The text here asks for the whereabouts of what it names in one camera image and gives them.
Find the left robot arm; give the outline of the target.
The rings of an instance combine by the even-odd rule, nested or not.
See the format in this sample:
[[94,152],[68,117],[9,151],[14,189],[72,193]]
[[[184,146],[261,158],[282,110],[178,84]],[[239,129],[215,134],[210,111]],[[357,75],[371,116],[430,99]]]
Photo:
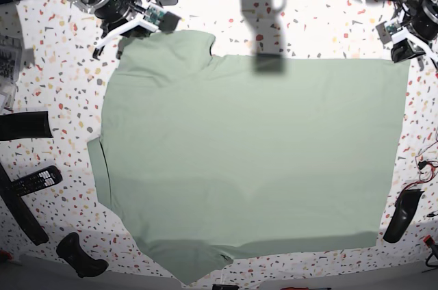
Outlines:
[[391,60],[404,62],[425,55],[437,66],[437,0],[406,0],[393,17],[376,26],[380,41],[392,44]]

